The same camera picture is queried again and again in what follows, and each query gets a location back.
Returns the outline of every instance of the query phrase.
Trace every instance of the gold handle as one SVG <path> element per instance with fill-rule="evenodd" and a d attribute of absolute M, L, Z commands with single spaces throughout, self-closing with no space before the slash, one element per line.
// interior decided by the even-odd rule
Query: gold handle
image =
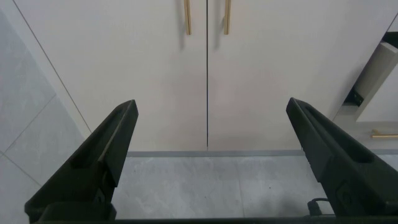
<path fill-rule="evenodd" d="M 231 0 L 225 0 L 225 16 L 224 16 L 224 34 L 229 34 L 229 25 L 231 19 Z"/>
<path fill-rule="evenodd" d="M 381 134 L 378 130 L 373 129 L 371 138 L 398 138 L 398 134 Z"/>
<path fill-rule="evenodd" d="M 189 6 L 189 0 L 184 0 L 185 8 L 185 25 L 187 27 L 187 35 L 191 35 L 191 8 Z"/>

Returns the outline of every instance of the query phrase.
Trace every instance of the metal baseboard trim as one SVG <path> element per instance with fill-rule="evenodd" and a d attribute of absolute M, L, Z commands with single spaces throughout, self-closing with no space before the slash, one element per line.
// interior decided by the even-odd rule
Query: metal baseboard trim
<path fill-rule="evenodd" d="M 374 149 L 377 155 L 398 154 L 398 149 Z M 230 157 L 230 156 L 304 156 L 302 150 L 264 151 L 151 151 L 127 152 L 127 157 Z"/>

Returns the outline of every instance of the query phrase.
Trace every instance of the cabinet door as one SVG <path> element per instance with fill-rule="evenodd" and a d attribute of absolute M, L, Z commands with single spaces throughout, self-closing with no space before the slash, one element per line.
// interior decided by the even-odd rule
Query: cabinet door
<path fill-rule="evenodd" d="M 16 0 L 93 131 L 135 99 L 130 151 L 206 150 L 206 2 Z"/>
<path fill-rule="evenodd" d="M 333 118 L 398 11 L 398 1 L 208 3 L 209 150 L 300 149 L 290 97 Z"/>

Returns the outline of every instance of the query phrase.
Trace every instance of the floor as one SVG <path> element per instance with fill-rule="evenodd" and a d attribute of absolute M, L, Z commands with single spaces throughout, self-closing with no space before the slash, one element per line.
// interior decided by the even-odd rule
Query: floor
<path fill-rule="evenodd" d="M 380 157 L 398 169 L 397 155 Z M 325 193 L 303 156 L 138 157 L 112 203 L 116 218 L 301 217 L 316 197 Z"/>

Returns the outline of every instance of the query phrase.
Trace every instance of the tile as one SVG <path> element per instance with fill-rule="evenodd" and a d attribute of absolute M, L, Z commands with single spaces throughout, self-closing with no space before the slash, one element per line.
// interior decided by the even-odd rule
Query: tile
<path fill-rule="evenodd" d="M 0 11 L 0 151 L 4 152 L 55 94 Z"/>
<path fill-rule="evenodd" d="M 388 163 L 392 168 L 398 170 L 398 155 L 380 155 L 380 159 Z"/>
<path fill-rule="evenodd" d="M 112 203 L 116 218 L 243 216 L 230 157 L 128 157 Z"/>
<path fill-rule="evenodd" d="M 39 188 L 7 157 L 0 157 L 0 223 L 29 223 L 24 205 Z"/>
<path fill-rule="evenodd" d="M 245 217 L 302 217 L 307 202 L 326 197 L 304 156 L 242 157 L 238 170 Z M 329 203 L 319 205 L 333 213 Z"/>
<path fill-rule="evenodd" d="M 6 156 L 44 184 L 82 142 L 75 123 L 54 97 L 10 146 Z"/>

